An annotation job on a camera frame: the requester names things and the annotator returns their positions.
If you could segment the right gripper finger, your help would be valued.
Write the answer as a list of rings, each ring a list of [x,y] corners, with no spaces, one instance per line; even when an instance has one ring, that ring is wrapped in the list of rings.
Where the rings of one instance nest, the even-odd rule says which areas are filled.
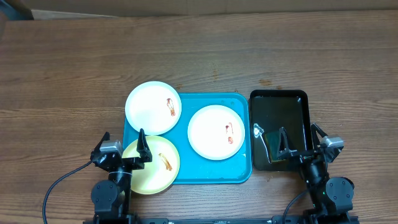
[[[312,135],[312,143],[313,143],[313,148],[314,149],[319,149],[320,147],[320,138],[323,138],[327,136],[327,134],[316,124],[313,123],[310,126],[311,129],[311,135]]]
[[[281,127],[279,129],[279,146],[278,146],[277,155],[291,156],[295,152],[297,152],[296,149],[290,148],[290,141],[288,139],[286,129],[284,127]]]

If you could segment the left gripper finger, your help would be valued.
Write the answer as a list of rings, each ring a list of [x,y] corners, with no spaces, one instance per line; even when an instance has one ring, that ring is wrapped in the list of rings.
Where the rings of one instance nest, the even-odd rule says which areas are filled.
[[[137,149],[142,162],[152,162],[152,153],[146,140],[144,130],[141,128],[137,139]]]
[[[96,147],[94,148],[94,151],[97,152],[100,150],[100,147],[102,145],[102,143],[104,141],[109,141],[110,140],[110,133],[105,132],[105,134],[103,135],[103,137],[101,138],[101,140],[99,141],[99,143],[96,145]]]

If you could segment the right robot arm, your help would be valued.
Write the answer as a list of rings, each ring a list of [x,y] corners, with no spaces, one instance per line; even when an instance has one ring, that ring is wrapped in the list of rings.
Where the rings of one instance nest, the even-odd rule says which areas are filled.
[[[282,216],[282,223],[289,217],[290,207],[305,194],[309,194],[313,208],[306,210],[291,223],[357,223],[356,217],[348,212],[353,209],[354,183],[346,177],[330,177],[328,165],[344,148],[339,136],[327,135],[317,124],[310,127],[313,149],[297,151],[289,145],[287,131],[279,129],[279,151],[277,157],[289,162],[306,184],[306,190],[292,199]]]

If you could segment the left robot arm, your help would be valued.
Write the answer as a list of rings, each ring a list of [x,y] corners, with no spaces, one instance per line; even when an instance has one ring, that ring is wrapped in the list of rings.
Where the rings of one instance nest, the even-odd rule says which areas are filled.
[[[142,170],[146,163],[152,162],[152,153],[143,129],[137,139],[137,157],[123,158],[120,141],[110,140],[105,133],[91,152],[91,162],[108,172],[108,178],[95,184],[91,200],[95,206],[93,223],[140,223],[140,218],[130,212],[131,180],[134,170]]]

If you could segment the white plate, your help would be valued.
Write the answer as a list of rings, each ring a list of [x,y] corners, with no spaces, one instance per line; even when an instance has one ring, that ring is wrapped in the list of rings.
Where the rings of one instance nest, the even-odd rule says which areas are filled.
[[[210,105],[192,116],[187,136],[197,154],[218,161],[230,158],[240,150],[245,130],[237,112],[227,106]]]
[[[124,109],[133,129],[143,129],[148,135],[161,135],[177,124],[182,114],[182,101],[170,85],[150,81],[130,92]]]

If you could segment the green yellow sponge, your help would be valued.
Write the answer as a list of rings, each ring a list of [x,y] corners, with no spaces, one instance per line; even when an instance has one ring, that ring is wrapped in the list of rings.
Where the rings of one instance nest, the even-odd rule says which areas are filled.
[[[267,152],[271,162],[279,162],[277,151],[279,146],[279,131],[273,131],[264,135]]]

